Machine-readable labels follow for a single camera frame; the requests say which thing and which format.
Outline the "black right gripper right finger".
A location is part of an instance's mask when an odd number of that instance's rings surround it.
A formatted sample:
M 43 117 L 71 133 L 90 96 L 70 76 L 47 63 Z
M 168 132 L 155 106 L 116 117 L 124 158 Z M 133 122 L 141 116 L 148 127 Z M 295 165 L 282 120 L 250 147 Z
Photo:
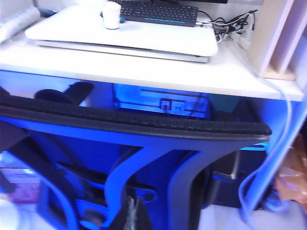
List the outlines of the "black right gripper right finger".
M 146 206 L 141 198 L 137 199 L 134 211 L 134 229 L 135 230 L 153 230 L 153 225 L 148 215 Z

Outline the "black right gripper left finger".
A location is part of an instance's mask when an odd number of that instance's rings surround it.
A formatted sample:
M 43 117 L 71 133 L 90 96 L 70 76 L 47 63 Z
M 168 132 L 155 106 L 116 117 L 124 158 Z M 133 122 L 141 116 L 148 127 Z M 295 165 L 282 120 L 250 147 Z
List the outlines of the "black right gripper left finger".
M 113 230 L 130 230 L 134 214 L 135 201 L 128 197 L 112 221 Z

